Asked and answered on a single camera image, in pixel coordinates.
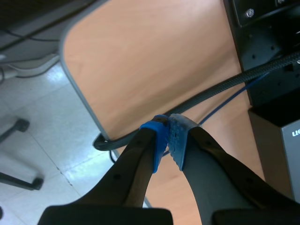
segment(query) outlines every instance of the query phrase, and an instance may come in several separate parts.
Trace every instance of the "black metal bar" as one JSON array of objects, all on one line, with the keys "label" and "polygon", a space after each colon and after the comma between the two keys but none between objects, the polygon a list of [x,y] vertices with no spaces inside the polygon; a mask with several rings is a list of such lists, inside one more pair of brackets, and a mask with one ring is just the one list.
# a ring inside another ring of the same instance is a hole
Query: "black metal bar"
[{"label": "black metal bar", "polygon": [[27,120],[18,119],[17,122],[6,132],[1,134],[0,143],[6,140],[9,136],[11,136],[15,131],[25,132],[29,127],[29,122]]},{"label": "black metal bar", "polygon": [[9,184],[18,188],[26,190],[39,190],[43,185],[44,180],[41,178],[35,178],[32,183],[25,182],[15,177],[9,176],[0,172],[0,183]]}]

